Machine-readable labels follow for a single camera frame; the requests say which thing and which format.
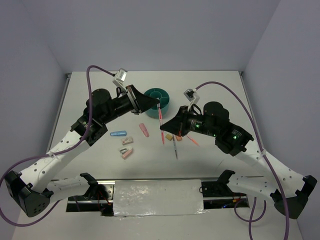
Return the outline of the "purple thin pen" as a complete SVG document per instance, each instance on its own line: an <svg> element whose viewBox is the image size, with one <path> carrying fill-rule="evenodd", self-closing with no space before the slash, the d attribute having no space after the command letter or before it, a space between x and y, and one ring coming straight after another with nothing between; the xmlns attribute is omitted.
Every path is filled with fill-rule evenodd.
<svg viewBox="0 0 320 240"><path fill-rule="evenodd" d="M173 141L175 157L176 157L176 159L178 159L178 151L177 151L177 145L176 145L176 140L175 140L175 136L174 135L172 135L172 141Z"/></svg>

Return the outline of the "blue translucent stapler case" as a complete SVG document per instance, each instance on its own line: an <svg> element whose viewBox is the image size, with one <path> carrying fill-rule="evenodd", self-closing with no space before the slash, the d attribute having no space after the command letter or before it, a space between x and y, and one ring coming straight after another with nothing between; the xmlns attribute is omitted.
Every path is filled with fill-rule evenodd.
<svg viewBox="0 0 320 240"><path fill-rule="evenodd" d="M109 133L112 137L125 137L127 136L126 130L113 131Z"/></svg>

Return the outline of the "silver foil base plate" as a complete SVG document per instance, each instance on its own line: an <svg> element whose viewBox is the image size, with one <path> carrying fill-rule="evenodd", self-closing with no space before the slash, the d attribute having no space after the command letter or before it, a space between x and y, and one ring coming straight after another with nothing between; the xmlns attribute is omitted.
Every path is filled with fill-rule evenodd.
<svg viewBox="0 0 320 240"><path fill-rule="evenodd" d="M120 217L185 216L203 214L201 181L146 180L117 181L113 213Z"/></svg>

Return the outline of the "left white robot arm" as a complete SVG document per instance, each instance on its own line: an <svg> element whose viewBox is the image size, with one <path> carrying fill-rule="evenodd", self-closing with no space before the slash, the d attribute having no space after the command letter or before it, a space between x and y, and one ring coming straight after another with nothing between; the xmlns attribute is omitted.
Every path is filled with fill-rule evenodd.
<svg viewBox="0 0 320 240"><path fill-rule="evenodd" d="M88 173L54 180L74 158L93 146L108 129L106 124L132 112L141 114L160 101L139 92L133 85L112 98L106 89L96 89L87 100L83 115L44 157L20 172L9 171L4 180L10 196L29 217L42 213L50 203L73 196L91 200L103 186Z"/></svg>

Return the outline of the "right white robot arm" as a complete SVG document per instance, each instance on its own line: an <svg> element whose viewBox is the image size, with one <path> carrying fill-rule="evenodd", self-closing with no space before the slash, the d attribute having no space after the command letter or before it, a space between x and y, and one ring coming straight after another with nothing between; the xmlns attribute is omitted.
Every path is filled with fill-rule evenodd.
<svg viewBox="0 0 320 240"><path fill-rule="evenodd" d="M223 196L244 193L261 198L272 202L281 214L285 214L287 206L289 218L297 219L317 184L313 176L303 176L261 150L250 133L230 122L229 111L219 102L206 103L202 114L181 106L160 129L179 137L189 132L213 137L214 144L223 153L243 161L265 178L264 181L253 180L233 170L224 170L217 180L217 190Z"/></svg>

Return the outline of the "teal round divided organizer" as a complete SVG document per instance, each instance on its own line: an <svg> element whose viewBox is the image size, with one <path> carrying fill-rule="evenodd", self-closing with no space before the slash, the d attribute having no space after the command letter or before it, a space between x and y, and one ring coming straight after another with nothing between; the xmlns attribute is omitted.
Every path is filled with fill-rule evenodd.
<svg viewBox="0 0 320 240"><path fill-rule="evenodd" d="M170 106L169 94L162 88L150 88L144 94L159 100L161 114L162 114L162 117L164 117L168 112L169 106ZM150 118L153 118L153 119L159 118L159 112L158 112L157 106L150 108L145 113Z"/></svg>

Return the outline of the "orange red thin pen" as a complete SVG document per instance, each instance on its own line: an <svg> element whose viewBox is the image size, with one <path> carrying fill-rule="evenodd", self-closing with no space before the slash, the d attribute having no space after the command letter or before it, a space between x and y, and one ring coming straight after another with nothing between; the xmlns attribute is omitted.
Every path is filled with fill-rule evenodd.
<svg viewBox="0 0 320 240"><path fill-rule="evenodd" d="M192 138L191 136L187 135L188 139L190 139L196 146L200 147L200 145L198 144L198 142Z"/></svg>

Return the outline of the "pink translucent case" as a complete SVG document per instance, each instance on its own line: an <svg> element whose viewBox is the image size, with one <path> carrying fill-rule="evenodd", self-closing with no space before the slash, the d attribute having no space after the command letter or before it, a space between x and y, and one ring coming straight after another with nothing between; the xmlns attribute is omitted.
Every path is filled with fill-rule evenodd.
<svg viewBox="0 0 320 240"><path fill-rule="evenodd" d="M140 128L140 130L142 131L142 133L144 134L145 137L148 138L150 136L150 134L149 134L149 132L148 132L148 130L147 130L147 128L146 128L144 123L140 123L139 124L139 128Z"/></svg>

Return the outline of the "red highlighter pen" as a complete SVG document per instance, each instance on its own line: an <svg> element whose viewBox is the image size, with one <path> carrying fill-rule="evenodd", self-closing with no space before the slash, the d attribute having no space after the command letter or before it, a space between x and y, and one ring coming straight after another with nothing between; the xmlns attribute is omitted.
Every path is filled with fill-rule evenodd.
<svg viewBox="0 0 320 240"><path fill-rule="evenodd" d="M160 105L160 103L157 104L157 109L158 109L159 125L160 125L160 127L161 127L162 124L163 124L163 117L162 117L162 111L161 111L161 105ZM163 131L163 130L160 130L160 132L161 132L162 144L164 145L164 144L165 144L165 134L164 134L164 131Z"/></svg>

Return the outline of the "yellow eraser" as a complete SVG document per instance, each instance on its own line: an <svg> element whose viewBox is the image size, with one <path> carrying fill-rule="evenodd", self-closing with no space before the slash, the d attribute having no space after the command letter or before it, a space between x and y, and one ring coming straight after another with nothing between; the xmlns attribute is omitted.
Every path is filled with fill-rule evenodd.
<svg viewBox="0 0 320 240"><path fill-rule="evenodd" d="M173 136L171 134L166 134L165 138L171 141L173 139Z"/></svg>

